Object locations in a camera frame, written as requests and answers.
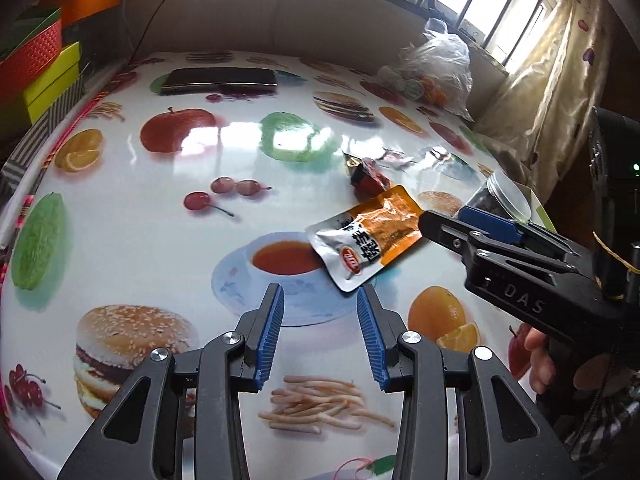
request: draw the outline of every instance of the metal screw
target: metal screw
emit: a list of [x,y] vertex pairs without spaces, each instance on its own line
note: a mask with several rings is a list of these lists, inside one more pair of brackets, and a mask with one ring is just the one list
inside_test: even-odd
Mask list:
[[422,339],[420,337],[420,334],[414,332],[413,330],[407,330],[402,334],[402,340],[405,343],[417,343],[420,341],[420,339]]
[[169,351],[166,348],[154,348],[151,351],[152,361],[164,361],[169,357]]
[[478,359],[482,359],[482,361],[488,361],[494,356],[494,353],[491,352],[486,346],[476,347],[474,350],[474,354]]
[[222,335],[222,341],[227,345],[235,345],[242,339],[238,332],[226,332]]

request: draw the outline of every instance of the transparent plastic bag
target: transparent plastic bag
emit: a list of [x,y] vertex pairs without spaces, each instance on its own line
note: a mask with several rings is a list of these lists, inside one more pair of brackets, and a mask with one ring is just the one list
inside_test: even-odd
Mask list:
[[424,45],[401,51],[398,65],[380,68],[378,82],[408,99],[471,121],[466,110],[473,86],[468,46],[456,34],[448,34],[447,25],[440,20],[429,19],[424,35]]

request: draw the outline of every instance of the yellow string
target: yellow string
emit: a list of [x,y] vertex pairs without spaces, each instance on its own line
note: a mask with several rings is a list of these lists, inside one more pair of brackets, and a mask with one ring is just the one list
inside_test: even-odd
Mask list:
[[629,262],[627,262],[626,260],[623,260],[620,256],[618,256],[615,252],[613,252],[611,249],[609,249],[605,243],[600,240],[598,238],[598,235],[595,233],[595,231],[593,232],[593,237],[596,239],[597,243],[599,243],[599,245],[605,250],[607,251],[607,253],[609,253],[611,256],[613,256],[617,261],[619,261],[621,264],[623,264],[627,269],[629,269],[631,272],[634,272],[636,274],[640,274],[640,269],[636,269],[633,265],[631,265]]

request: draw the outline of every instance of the red basket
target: red basket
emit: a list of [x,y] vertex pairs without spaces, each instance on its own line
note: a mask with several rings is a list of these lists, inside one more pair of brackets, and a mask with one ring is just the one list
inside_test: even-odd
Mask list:
[[0,102],[33,83],[62,51],[62,23],[57,20],[0,62]]

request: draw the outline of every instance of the yellow-green container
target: yellow-green container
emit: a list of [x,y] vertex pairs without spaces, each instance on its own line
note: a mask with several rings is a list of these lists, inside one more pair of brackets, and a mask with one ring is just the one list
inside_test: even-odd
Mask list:
[[58,58],[22,94],[0,107],[0,137],[28,130],[78,78],[80,43],[65,47]]

